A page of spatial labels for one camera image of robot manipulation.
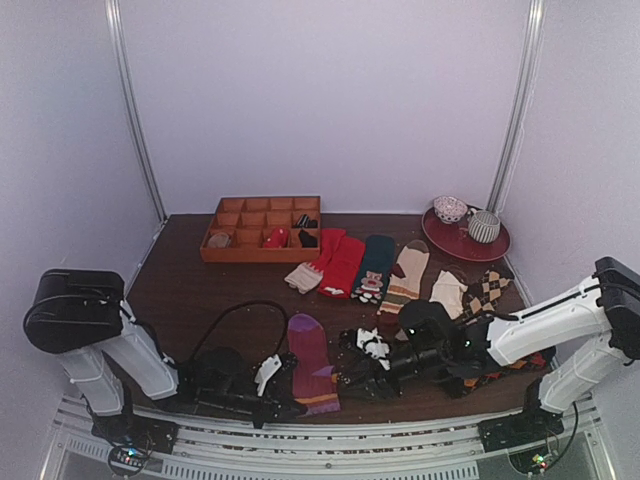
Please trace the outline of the magenta purple ribbed sock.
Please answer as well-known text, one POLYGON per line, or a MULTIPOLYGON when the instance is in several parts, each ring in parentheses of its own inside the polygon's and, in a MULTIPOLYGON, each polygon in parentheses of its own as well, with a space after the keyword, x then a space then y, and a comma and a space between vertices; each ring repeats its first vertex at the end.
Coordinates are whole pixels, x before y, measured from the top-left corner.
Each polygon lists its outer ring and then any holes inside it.
POLYGON ((334 366, 329 362, 323 326, 310 315, 295 314, 288 322, 287 341, 298 360, 292 384, 295 400, 307 408, 307 416, 339 412, 334 366))

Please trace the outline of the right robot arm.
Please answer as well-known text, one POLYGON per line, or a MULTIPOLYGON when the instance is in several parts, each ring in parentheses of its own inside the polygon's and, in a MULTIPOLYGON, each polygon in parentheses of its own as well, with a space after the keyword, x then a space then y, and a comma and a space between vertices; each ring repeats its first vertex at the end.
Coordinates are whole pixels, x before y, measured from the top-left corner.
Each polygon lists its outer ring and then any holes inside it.
POLYGON ((375 331, 341 333, 355 365, 337 376, 338 391, 365 399, 392 399, 403 380, 417 376, 443 385, 484 380, 512 370, 536 353, 575 338, 582 347, 532 387, 530 405, 513 419, 519 440, 535 440, 612 370, 639 358, 639 275, 612 257, 596 261, 594 273, 576 287, 512 314, 484 311, 454 323, 438 302, 412 300, 400 310, 407 337, 392 347, 375 331))

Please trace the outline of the green reindeer sock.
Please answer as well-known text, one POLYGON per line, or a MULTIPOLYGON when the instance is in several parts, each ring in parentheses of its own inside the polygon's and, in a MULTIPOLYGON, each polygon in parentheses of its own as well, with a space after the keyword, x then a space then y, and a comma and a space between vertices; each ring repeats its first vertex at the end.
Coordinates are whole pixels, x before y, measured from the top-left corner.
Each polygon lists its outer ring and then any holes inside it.
POLYGON ((351 298, 379 304, 387 291, 395 259, 395 242, 386 235, 370 235, 351 291, 351 298))

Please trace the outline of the cream brown short sock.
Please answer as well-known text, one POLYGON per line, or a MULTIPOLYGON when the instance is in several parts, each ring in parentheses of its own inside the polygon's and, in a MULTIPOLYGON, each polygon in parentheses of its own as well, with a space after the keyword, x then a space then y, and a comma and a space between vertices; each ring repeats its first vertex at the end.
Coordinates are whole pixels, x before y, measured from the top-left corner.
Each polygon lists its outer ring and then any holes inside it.
POLYGON ((463 297, 468 286, 447 270, 441 270, 432 286, 430 302, 440 303, 452 320, 463 314, 463 297))

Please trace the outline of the black rolled sock in tray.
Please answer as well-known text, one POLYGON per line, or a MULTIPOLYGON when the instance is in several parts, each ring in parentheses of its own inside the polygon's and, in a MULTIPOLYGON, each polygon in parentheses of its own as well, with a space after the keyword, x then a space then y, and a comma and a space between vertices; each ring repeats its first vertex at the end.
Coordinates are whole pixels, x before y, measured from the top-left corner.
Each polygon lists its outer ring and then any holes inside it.
POLYGON ((303 248, 317 248, 318 239, 306 230, 301 229, 298 233, 300 244, 303 248))

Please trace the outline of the argyle beige brown sock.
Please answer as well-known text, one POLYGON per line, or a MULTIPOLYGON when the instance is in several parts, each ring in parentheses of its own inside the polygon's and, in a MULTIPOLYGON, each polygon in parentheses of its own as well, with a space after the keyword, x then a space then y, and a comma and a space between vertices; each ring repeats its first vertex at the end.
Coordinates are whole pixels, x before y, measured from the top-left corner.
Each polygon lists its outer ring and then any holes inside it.
POLYGON ((489 269, 475 283, 471 284, 462 300, 462 320, 469 320, 479 313, 494 311, 500 297, 513 280, 511 273, 489 269))

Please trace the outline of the red round tray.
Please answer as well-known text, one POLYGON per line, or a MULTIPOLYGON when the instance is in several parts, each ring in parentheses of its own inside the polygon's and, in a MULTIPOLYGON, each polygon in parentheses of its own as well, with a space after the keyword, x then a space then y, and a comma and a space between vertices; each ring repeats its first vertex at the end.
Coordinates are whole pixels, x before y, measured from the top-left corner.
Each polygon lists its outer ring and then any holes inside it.
POLYGON ((457 259, 488 263, 503 258, 511 246, 511 237, 504 225, 498 238, 489 244, 481 244, 468 234, 468 215, 453 224, 443 223, 430 208, 422 217, 422 229, 426 238, 444 253, 457 259))

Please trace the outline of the wooden divided organizer tray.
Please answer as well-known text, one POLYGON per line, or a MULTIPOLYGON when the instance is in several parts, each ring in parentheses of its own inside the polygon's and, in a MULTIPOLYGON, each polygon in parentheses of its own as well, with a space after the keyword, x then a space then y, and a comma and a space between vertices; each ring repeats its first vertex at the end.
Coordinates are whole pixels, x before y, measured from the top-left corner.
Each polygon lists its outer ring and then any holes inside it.
POLYGON ((321 198, 319 196, 293 197, 224 197, 212 215, 211 222, 200 246, 201 259, 206 263, 300 263, 316 259, 321 244, 321 198), (318 220, 315 229, 303 229, 316 236, 317 248, 303 248, 292 225, 308 214, 318 220), (286 248, 263 247, 267 235, 276 227, 289 230, 286 248), (210 236, 216 232, 231 235, 228 248, 207 247, 210 236))

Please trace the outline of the argyle black orange sock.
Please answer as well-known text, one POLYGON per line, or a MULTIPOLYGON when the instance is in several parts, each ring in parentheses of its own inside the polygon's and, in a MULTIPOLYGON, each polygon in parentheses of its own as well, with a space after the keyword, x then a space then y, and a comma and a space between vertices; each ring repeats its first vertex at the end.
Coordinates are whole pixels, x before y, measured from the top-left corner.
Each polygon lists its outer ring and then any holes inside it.
POLYGON ((481 387, 492 384, 501 378, 526 372, 546 370, 556 354, 555 346, 532 353, 517 362, 501 367, 499 371, 484 374, 480 377, 462 379, 454 377, 446 370, 441 370, 435 383, 452 399, 463 398, 481 387))

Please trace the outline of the patterned white red bowl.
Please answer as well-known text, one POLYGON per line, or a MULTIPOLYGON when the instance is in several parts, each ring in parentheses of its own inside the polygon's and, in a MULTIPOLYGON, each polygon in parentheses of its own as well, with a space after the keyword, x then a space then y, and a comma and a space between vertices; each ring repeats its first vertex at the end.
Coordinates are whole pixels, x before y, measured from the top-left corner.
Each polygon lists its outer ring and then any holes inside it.
POLYGON ((468 205, 453 196, 442 195, 433 203, 434 213, 444 224, 459 222, 468 212, 468 205))

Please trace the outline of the striped grey cup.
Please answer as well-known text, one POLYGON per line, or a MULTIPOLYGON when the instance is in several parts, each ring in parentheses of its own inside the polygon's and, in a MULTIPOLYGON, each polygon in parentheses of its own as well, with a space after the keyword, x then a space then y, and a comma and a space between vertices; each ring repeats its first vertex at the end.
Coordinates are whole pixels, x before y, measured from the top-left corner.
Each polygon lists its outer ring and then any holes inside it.
POLYGON ((469 236, 480 244, 493 243, 499 236, 501 221, 497 215, 487 210, 471 208, 468 218, 469 236))

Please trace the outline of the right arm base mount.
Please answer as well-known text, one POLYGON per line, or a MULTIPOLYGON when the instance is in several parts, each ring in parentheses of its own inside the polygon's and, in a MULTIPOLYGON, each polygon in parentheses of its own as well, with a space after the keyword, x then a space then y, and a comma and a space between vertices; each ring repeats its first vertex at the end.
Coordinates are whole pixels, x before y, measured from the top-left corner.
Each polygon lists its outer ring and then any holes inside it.
POLYGON ((481 421, 478 433, 486 453, 545 440, 564 432, 563 415, 539 408, 481 421))

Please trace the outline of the right aluminium frame post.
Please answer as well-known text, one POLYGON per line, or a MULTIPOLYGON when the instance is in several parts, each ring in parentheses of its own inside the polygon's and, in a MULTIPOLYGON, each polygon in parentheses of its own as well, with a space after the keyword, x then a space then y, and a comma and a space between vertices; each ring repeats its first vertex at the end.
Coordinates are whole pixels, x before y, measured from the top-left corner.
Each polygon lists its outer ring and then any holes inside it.
POLYGON ((487 209, 496 215, 500 215, 505 208, 516 169, 521 140, 524 137, 524 121, 533 96, 539 52, 543 39, 545 7, 546 2, 543 0, 531 0, 529 2, 511 113, 507 123, 498 168, 487 203, 487 209))

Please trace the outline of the aluminium frame post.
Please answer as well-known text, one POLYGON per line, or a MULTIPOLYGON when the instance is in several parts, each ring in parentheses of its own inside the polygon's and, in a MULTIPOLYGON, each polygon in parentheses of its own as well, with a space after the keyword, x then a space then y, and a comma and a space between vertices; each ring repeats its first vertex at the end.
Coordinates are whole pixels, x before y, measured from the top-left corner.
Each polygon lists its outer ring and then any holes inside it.
POLYGON ((124 99, 126 118, 129 132, 136 152, 143 182, 149 194, 156 217, 160 223, 168 219, 168 215, 161 198, 159 186, 153 171, 143 125, 135 98, 133 79, 128 61, 125 32, 122 23, 121 5, 117 0, 106 0, 105 12, 107 26, 112 42, 114 57, 118 69, 119 81, 124 99))
POLYGON ((516 169, 521 140, 524 137, 524 121, 533 96, 539 52, 543 39, 545 7, 546 2, 543 0, 531 0, 529 2, 511 113, 507 123, 498 168, 487 203, 487 209, 496 215, 500 215, 505 208, 516 169))

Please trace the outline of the left aluminium frame post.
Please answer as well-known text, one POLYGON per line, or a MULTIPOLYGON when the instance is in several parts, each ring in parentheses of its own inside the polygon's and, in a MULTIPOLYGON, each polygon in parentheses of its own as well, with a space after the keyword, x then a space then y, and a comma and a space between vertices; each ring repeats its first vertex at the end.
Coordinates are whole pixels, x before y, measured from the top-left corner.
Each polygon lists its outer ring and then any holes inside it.
POLYGON ((160 223, 168 219, 168 215, 161 198, 159 186, 153 171, 143 125, 135 98, 133 79, 128 61, 125 32, 122 23, 121 5, 117 0, 106 0, 105 12, 107 26, 112 42, 114 57, 118 69, 119 81, 124 99, 126 118, 129 132, 136 152, 143 182, 149 194, 156 217, 160 223))

